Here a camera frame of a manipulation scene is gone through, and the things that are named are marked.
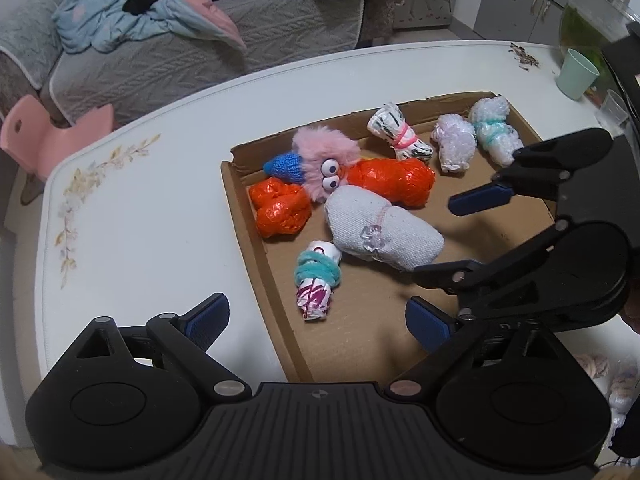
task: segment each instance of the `white table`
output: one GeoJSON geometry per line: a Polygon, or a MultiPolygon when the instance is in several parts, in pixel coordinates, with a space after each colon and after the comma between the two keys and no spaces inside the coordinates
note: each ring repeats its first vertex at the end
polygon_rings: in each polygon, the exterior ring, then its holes
{"type": "MultiPolygon", "coordinates": [[[[509,43],[443,41],[384,46],[305,60],[199,92],[131,123],[54,170],[44,195],[38,244],[35,327],[20,332],[37,348],[41,376],[96,316],[121,326],[161,312],[179,314],[224,292],[231,320],[210,354],[254,388],[285,380],[249,283],[220,177],[236,144],[321,120],[452,92],[488,90],[506,96],[543,139],[597,126],[594,107],[564,97],[551,48],[526,45],[540,61],[528,72],[509,43]],[[66,286],[58,211],[77,168],[110,160],[118,146],[148,147],[106,172],[78,204],[70,227],[77,239],[66,286]]],[[[123,159],[122,152],[116,159],[123,159]]],[[[609,354],[640,344],[620,320],[570,335],[572,346],[594,340],[609,354]]]]}

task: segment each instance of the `pink plastic chair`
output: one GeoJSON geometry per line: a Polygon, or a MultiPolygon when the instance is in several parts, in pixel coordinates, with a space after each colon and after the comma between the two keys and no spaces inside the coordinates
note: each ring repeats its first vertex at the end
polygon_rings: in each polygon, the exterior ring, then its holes
{"type": "Polygon", "coordinates": [[[114,127],[113,105],[90,110],[76,126],[57,128],[44,106],[34,96],[25,95],[2,124],[0,148],[25,171],[45,181],[59,162],[109,135],[114,127]]]}

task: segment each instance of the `drawer handle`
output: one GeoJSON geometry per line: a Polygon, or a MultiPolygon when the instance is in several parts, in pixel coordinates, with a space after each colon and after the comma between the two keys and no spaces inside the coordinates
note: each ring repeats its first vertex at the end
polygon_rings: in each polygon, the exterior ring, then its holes
{"type": "Polygon", "coordinates": [[[547,2],[545,4],[545,8],[542,10],[542,15],[540,16],[540,21],[542,23],[545,22],[545,16],[546,16],[546,12],[549,10],[549,7],[551,7],[551,2],[547,2]]]}
{"type": "Polygon", "coordinates": [[[531,10],[529,11],[529,13],[533,16],[535,10],[536,10],[536,3],[538,2],[538,0],[533,0],[533,2],[531,3],[531,10]]]}

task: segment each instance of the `cardboard tray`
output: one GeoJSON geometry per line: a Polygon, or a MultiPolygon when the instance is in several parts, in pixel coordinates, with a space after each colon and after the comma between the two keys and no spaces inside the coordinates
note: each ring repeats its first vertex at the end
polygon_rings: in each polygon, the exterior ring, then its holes
{"type": "MultiPolygon", "coordinates": [[[[407,122],[423,140],[429,140],[441,114],[466,117],[472,105],[491,92],[451,94],[400,105],[407,122]]],[[[393,157],[388,144],[367,131],[375,110],[355,112],[313,124],[326,124],[356,139],[363,156],[393,157]]],[[[508,123],[524,144],[540,138],[524,118],[511,108],[508,123]]],[[[238,243],[249,279],[276,353],[289,381],[378,381],[388,383],[426,355],[404,325],[404,306],[411,296],[421,296],[455,316],[455,296],[425,290],[401,273],[378,262],[364,262],[345,254],[341,284],[334,290],[327,319],[305,322],[296,307],[293,272],[296,258],[312,240],[331,240],[322,205],[295,237],[263,240],[255,227],[246,188],[265,179],[262,165],[289,151],[296,128],[232,149],[233,162],[222,163],[238,243]]],[[[496,171],[491,161],[476,151],[464,176],[440,173],[436,156],[431,161],[437,179],[427,205],[412,212],[433,225],[445,239],[436,260],[473,258],[491,261],[548,227],[552,216],[542,200],[516,196],[507,206],[458,218],[447,209],[449,196],[489,182],[496,171]]]]}

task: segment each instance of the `pink pom-pom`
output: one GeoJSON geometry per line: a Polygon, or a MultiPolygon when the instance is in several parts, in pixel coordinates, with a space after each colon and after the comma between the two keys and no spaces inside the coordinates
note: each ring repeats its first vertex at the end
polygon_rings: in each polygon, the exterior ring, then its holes
{"type": "Polygon", "coordinates": [[[340,164],[340,185],[346,184],[346,170],[360,160],[360,147],[340,130],[327,126],[303,126],[293,136],[293,151],[302,157],[300,167],[305,174],[303,187],[314,202],[324,202],[329,192],[322,187],[320,167],[328,158],[340,164]]]}

